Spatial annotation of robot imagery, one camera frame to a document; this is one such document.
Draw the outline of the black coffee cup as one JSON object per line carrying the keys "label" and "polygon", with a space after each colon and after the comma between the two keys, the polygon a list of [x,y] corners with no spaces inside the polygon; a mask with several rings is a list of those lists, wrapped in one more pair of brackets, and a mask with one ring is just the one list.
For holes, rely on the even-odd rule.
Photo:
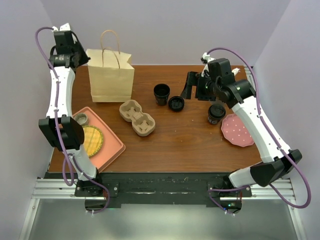
{"label": "black coffee cup", "polygon": [[216,125],[218,124],[223,118],[215,118],[215,117],[211,117],[209,115],[209,111],[208,111],[208,122],[212,125]]}

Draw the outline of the cardboard cup carrier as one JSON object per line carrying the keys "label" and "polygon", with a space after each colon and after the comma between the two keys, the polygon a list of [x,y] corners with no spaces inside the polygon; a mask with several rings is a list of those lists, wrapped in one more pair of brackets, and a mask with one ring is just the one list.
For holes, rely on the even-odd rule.
{"label": "cardboard cup carrier", "polygon": [[121,117],[130,122],[133,130],[140,137],[146,137],[156,128],[155,120],[148,113],[143,112],[142,106],[136,100],[128,100],[120,105]]}

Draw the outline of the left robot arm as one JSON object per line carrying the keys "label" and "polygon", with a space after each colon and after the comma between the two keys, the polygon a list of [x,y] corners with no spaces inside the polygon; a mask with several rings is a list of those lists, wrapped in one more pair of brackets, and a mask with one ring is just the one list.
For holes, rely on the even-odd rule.
{"label": "left robot arm", "polygon": [[69,24],[51,27],[55,44],[46,56],[40,51],[50,69],[50,103],[45,118],[38,126],[49,144],[64,155],[62,177],[68,186],[92,196],[104,192],[98,169],[85,151],[83,127],[73,118],[72,89],[78,67],[87,64],[87,56],[77,35]]}

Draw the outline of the brown paper bag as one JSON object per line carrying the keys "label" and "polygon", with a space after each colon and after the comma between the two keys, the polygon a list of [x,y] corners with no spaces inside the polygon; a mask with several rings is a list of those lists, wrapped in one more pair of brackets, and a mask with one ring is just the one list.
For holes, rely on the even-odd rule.
{"label": "brown paper bag", "polygon": [[[117,50],[103,46],[106,33],[115,35]],[[120,50],[119,37],[113,30],[100,35],[100,49],[87,49],[90,93],[94,103],[124,103],[132,98],[135,69],[132,55]]]}

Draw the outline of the black coffee lid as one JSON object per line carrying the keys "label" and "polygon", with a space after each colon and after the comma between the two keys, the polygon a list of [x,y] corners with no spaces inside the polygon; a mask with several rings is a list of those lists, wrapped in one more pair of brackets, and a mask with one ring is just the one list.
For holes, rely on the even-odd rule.
{"label": "black coffee lid", "polygon": [[208,109],[208,114],[213,118],[223,118],[226,114],[226,109],[219,104],[213,104]]}

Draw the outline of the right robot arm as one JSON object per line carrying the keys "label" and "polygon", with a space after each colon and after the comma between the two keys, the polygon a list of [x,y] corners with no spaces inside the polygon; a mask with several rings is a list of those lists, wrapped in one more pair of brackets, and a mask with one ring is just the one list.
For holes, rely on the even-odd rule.
{"label": "right robot arm", "polygon": [[229,174],[223,183],[223,192],[235,196],[242,186],[258,184],[266,187],[293,170],[294,163],[302,159],[298,149],[291,149],[279,136],[261,106],[257,106],[256,91],[247,79],[236,80],[230,61],[215,59],[207,53],[201,58],[202,72],[190,71],[187,74],[181,97],[190,99],[192,87],[199,101],[220,100],[225,103],[242,121],[259,151],[261,162],[238,169]]}

